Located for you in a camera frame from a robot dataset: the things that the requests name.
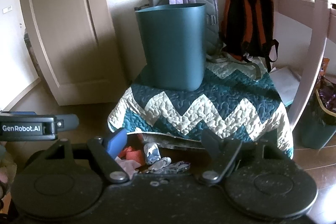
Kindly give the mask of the teal plastic trash bin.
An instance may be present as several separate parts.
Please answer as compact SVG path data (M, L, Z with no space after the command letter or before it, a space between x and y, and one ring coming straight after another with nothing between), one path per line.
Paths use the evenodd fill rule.
M154 6L135 16L150 84L184 91L200 87L206 62L206 5Z

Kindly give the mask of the orange foam net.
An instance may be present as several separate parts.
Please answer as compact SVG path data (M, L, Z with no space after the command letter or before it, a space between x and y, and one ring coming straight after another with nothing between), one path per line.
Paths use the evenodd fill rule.
M118 157L120 159L134 160L139 163L140 166L144 166L146 164L143 152L140 149L135 149L131 146L124 148L118 154Z

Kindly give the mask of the blue white crumpled wrapper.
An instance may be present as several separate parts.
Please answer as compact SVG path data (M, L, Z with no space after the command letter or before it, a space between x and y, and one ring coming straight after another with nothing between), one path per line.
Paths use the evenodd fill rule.
M152 165L161 159L161 154L157 143L146 143L143 147L145 161L147 165Z

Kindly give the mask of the teal white zigzag quilt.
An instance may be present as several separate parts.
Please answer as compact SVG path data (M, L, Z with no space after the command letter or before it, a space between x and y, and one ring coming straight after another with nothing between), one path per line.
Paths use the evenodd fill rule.
M245 143L264 138L293 156L285 105L259 58L250 65L230 59L207 63L194 91L156 88L142 71L109 114L108 127L189 140L200 140L201 132L209 129Z

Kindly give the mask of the dark green floor bin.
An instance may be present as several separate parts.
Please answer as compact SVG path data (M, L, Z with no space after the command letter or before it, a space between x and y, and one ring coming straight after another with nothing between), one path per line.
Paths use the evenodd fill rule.
M317 90L306 105L294 133L300 145L312 149L322 149L334 136L335 112L323 105Z

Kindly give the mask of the beige wooden door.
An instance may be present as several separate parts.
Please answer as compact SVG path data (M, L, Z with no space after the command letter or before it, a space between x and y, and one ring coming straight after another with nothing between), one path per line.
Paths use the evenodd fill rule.
M106 0L20 0L38 64L61 105L116 102L127 87Z

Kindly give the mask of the black orange backpack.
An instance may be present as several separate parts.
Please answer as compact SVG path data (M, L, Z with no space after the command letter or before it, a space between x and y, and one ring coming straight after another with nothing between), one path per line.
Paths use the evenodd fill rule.
M219 38L224 44L222 53L238 61L262 57L267 71L276 59L271 49L278 51L279 42L273 38L274 5L272 0L226 0Z

